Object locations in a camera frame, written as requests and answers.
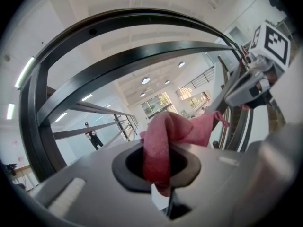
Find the curved metal rail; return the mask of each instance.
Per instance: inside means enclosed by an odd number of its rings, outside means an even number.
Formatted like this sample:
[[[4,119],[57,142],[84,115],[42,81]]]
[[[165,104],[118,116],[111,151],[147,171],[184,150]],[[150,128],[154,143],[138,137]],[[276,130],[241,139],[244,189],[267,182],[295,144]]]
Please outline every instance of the curved metal rail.
[[[91,65],[51,95],[47,93],[48,70],[66,53],[85,41],[109,31],[147,24],[197,29],[222,38],[227,46],[207,42],[176,41],[133,48]],[[69,108],[83,108],[78,102],[88,92],[160,61],[216,50],[232,50],[240,61],[238,53],[241,52],[237,44],[215,28],[192,17],[161,9],[109,11],[84,19],[63,31],[36,56],[26,79],[21,82],[19,107],[21,135],[37,178],[43,181],[66,166],[50,124]]]

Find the gray metal surface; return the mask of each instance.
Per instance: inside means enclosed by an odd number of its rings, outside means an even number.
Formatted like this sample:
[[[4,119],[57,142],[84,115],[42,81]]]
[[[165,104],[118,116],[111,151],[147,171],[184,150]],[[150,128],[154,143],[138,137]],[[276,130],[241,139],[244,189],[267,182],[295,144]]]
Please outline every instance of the gray metal surface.
[[[84,226],[249,226],[264,217],[294,182],[303,158],[303,125],[287,125],[244,152],[172,142],[174,150],[195,154],[202,165],[196,179],[174,190],[191,209],[170,220],[151,196],[127,191],[115,179],[113,159],[140,141],[101,149],[82,157],[41,185],[35,199],[48,207],[75,177],[86,181],[66,220]]]
[[[112,173],[111,165],[115,156],[138,143],[139,140],[101,148],[80,158],[46,180],[35,199],[48,207],[58,193],[74,177],[78,177],[86,184],[71,206],[66,220],[89,227],[156,226],[168,222],[152,202],[150,194],[128,192]]]
[[[250,90],[256,87],[256,83],[264,78],[264,76],[263,72],[260,71],[248,71],[243,74],[224,97],[226,103],[231,107],[236,107],[259,98],[265,91],[260,90],[258,94],[253,95]]]
[[[45,181],[35,199],[48,207],[58,193],[74,177],[78,177],[84,179],[86,184],[65,216],[71,222],[92,227],[200,226],[201,223],[205,226],[216,226],[217,223],[219,226],[223,217],[231,215],[232,207],[245,191],[257,157],[254,147],[247,153],[237,153],[174,142],[173,149],[176,151],[182,148],[195,154],[201,161],[202,169],[190,186],[175,190],[180,202],[192,208],[192,211],[171,221],[156,208],[149,194],[128,192],[111,171],[115,156],[138,143],[140,141],[137,140],[100,149],[82,157]],[[220,161],[219,157],[236,160],[240,165],[229,165]],[[228,195],[233,201],[228,202],[229,198],[226,200],[226,191],[230,192]],[[214,211],[217,213],[221,206],[226,206],[226,211],[222,213],[222,218],[217,219]]]

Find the white ceiling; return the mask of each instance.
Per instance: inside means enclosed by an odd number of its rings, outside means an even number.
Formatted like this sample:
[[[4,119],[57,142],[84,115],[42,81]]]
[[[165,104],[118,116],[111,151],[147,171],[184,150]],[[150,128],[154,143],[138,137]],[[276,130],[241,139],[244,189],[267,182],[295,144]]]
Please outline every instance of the white ceiling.
[[[190,65],[195,57],[196,55],[177,57],[137,70],[118,79],[119,86],[126,96],[129,105],[140,101],[142,99],[140,97],[142,92],[145,92],[145,97],[148,97],[169,86]],[[185,62],[186,64],[179,68],[178,65],[180,62]],[[147,84],[142,84],[143,77],[149,77],[151,80]],[[171,83],[165,85],[166,80],[171,81]]]
[[[19,92],[14,84],[24,65],[31,56],[41,49],[57,34],[74,23],[96,13],[129,7],[154,7],[169,9],[196,17],[204,22],[214,17],[216,9],[226,0],[31,0],[23,7],[11,25],[4,41],[0,67],[0,125],[15,125],[18,122]],[[166,25],[135,26],[116,30],[98,36],[62,57],[49,71],[48,85],[57,89],[69,78],[92,63],[118,52],[137,46],[165,41],[198,40],[211,41],[212,35],[190,28]],[[4,55],[10,61],[4,61]],[[189,66],[195,56],[176,58],[152,65],[118,80],[129,104],[139,101],[142,90],[150,87],[155,91],[164,87],[165,80],[173,81],[183,69],[178,68],[179,61]],[[143,86],[143,76],[150,76],[151,82]],[[17,105],[14,120],[5,120],[7,105]]]

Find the pink cloth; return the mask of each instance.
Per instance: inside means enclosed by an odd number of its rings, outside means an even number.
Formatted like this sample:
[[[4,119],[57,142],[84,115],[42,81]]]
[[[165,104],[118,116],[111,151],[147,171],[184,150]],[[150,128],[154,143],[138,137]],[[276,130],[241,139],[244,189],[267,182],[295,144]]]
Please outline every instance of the pink cloth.
[[[169,196],[170,159],[169,141],[175,140],[199,146],[207,146],[213,130],[214,119],[226,122],[219,111],[188,120],[172,112],[163,112],[154,117],[143,139],[143,176],[155,183],[158,191]]]

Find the person in black clothing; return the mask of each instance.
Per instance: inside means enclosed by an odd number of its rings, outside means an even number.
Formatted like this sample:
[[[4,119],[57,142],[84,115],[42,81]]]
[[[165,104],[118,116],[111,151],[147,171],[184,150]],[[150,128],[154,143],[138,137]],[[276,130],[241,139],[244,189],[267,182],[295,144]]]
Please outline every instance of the person in black clothing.
[[[89,123],[86,122],[85,123],[85,127],[89,128]],[[97,136],[97,132],[96,131],[88,132],[88,133],[85,134],[85,136],[87,138],[89,138],[91,144],[95,147],[96,150],[99,150],[97,145],[100,145],[101,147],[103,146],[101,140]]]

